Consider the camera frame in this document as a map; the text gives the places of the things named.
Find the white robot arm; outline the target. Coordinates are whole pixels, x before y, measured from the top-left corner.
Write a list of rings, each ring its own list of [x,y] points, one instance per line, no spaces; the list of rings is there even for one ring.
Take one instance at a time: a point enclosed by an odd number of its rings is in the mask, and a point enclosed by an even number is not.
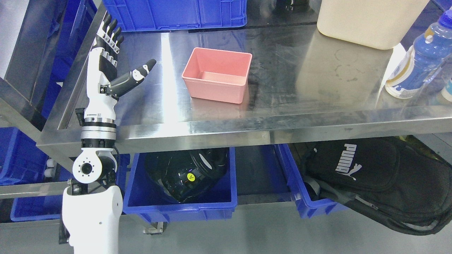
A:
[[[118,163],[113,156],[116,114],[113,106],[76,110],[81,153],[72,166],[74,178],[63,191],[62,223],[75,254],[117,254],[119,218],[123,209],[116,185]]]

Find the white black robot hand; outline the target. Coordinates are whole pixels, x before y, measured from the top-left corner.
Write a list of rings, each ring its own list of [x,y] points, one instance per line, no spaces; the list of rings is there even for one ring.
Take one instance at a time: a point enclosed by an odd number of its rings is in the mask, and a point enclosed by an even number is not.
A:
[[[119,98],[140,85],[156,64],[150,59],[145,64],[118,75],[118,55],[124,37],[122,28],[111,14],[106,12],[88,54],[86,93],[88,106],[79,116],[80,125],[115,124],[114,107]]]

